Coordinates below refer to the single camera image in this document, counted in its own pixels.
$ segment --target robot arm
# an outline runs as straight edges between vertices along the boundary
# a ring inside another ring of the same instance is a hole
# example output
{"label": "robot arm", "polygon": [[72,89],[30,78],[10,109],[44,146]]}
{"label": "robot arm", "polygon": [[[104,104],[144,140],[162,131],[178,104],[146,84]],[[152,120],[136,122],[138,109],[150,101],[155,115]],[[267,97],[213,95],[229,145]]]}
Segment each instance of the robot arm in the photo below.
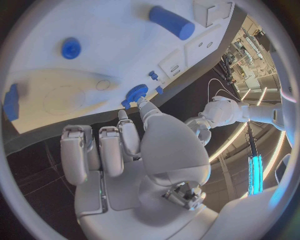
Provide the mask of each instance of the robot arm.
{"label": "robot arm", "polygon": [[212,99],[213,101],[206,104],[204,111],[199,112],[198,117],[192,117],[185,122],[204,145],[211,139],[210,129],[235,122],[252,120],[272,124],[277,129],[284,130],[281,103],[272,106],[250,106],[223,96],[215,96]]}

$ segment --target tiled floor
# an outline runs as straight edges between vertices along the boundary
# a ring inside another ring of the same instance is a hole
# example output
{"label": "tiled floor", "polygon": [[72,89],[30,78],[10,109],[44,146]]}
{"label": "tiled floor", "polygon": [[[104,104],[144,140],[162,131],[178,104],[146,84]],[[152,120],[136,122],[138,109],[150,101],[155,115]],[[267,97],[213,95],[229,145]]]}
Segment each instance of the tiled floor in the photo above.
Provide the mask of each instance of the tiled floor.
{"label": "tiled floor", "polygon": [[[207,83],[211,78],[218,77],[212,70],[200,77],[160,109],[182,121],[197,116],[207,103]],[[212,96],[221,88],[218,82],[212,82]],[[144,129],[139,113],[129,116],[135,123],[140,137]],[[103,126],[116,126],[115,119],[106,123],[96,123],[94,135]],[[206,149],[209,154],[214,152],[236,128],[236,124],[213,129],[211,141]],[[75,187],[70,185],[65,177],[60,157],[60,136],[47,139],[31,145],[8,156],[8,162],[13,176],[34,210],[56,231],[70,240],[84,240],[74,211]],[[0,233],[5,239],[32,239],[18,220],[13,216],[4,200],[0,202]]]}

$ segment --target blue cylinder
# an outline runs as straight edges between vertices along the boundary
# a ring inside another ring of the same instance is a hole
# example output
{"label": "blue cylinder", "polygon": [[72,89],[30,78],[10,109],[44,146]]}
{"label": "blue cylinder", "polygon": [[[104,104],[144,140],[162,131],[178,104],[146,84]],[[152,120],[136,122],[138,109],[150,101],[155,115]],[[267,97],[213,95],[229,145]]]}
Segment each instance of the blue cylinder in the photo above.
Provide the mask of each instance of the blue cylinder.
{"label": "blue cylinder", "polygon": [[161,6],[154,6],[150,10],[149,19],[161,25],[181,40],[188,39],[195,30],[195,24]]}
{"label": "blue cylinder", "polygon": [[61,46],[61,55],[65,59],[74,59],[81,52],[79,41],[74,37],[67,38]]}

